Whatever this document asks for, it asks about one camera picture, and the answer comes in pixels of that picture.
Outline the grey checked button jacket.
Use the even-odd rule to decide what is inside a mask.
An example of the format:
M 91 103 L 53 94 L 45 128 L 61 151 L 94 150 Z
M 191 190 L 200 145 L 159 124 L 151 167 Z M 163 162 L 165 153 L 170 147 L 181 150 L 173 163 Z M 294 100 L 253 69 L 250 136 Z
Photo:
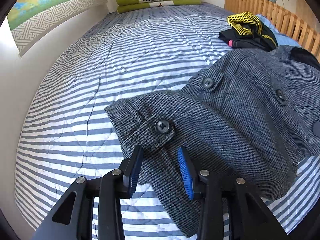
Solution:
M 300 162 L 319 155 L 319 62 L 300 47 L 234 49 L 181 89 L 119 99 L 105 111 L 123 156 L 144 150 L 139 183 L 191 237 L 201 203 L 185 193 L 178 149 L 217 177 L 240 175 L 263 198 L 284 197 Z

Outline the blue white striped quilt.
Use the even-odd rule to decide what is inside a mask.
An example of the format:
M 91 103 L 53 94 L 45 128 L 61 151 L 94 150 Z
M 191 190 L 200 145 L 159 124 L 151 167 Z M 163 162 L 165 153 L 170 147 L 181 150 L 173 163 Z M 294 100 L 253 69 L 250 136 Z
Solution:
M 230 14 L 208 3 L 114 12 L 61 54 L 35 94 L 17 148 L 15 202 L 34 230 L 76 178 L 119 167 L 124 157 L 105 107 L 183 88 L 231 50 L 218 38 Z M 188 239 L 145 181 L 120 201 L 125 239 Z M 308 215 L 319 219 L 319 155 L 299 162 L 283 198 L 263 201 L 287 233 L 310 230 Z

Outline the light blue shirt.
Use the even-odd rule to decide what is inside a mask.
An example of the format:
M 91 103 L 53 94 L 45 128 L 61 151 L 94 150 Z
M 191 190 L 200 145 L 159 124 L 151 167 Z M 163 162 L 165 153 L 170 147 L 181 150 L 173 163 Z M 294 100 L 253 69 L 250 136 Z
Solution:
M 276 27 L 262 14 L 257 14 L 257 17 L 259 17 L 259 20 L 263 22 L 263 24 L 267 26 L 274 33 L 274 36 L 276 37 L 276 40 L 279 46 L 288 45 L 288 46 L 300 47 L 297 41 L 286 36 L 285 34 L 280 33 L 276 29 Z

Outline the green folded blanket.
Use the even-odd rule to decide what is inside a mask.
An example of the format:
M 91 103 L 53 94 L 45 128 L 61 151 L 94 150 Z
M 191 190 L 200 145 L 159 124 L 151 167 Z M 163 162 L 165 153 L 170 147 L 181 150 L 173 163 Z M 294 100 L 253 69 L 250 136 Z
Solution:
M 118 5 L 117 12 L 124 12 L 152 8 L 165 7 L 174 5 L 200 5 L 201 0 L 116 0 Z

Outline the black yellow mesh garment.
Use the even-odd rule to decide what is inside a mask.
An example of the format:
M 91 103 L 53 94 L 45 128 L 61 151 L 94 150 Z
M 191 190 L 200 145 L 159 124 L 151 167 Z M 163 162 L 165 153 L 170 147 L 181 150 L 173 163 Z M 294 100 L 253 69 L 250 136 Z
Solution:
M 219 32 L 219 39 L 233 49 L 261 49 L 272 51 L 278 47 L 274 33 L 251 12 L 227 17 L 231 29 Z

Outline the wooden slatted headboard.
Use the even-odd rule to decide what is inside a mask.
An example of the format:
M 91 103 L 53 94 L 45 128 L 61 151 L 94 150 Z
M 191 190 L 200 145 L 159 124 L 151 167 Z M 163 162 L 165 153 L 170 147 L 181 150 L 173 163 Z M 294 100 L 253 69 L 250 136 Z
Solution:
M 224 8 L 234 14 L 249 11 L 265 16 L 282 34 L 319 59 L 319 33 L 294 13 L 268 0 L 225 0 Z

